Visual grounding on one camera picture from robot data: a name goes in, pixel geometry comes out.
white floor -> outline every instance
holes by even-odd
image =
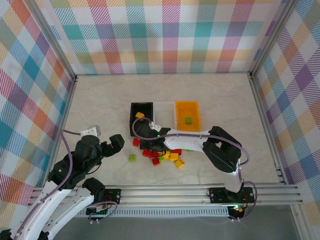
[[[104,158],[100,169],[87,177],[95,177],[105,185],[223,183],[222,174],[203,153],[182,152],[185,166],[178,169],[170,161],[153,166],[142,151],[133,147],[129,132],[131,103],[169,101],[198,101],[202,131],[220,126],[242,144],[252,158],[242,169],[245,180],[278,181],[245,74],[80,76],[65,129],[81,131],[96,124],[100,125],[102,142],[114,134],[122,134],[125,140],[120,153]],[[73,150],[80,138],[70,134],[65,137]],[[66,153],[61,142],[57,161]],[[128,161],[129,154],[137,155],[136,162]]]

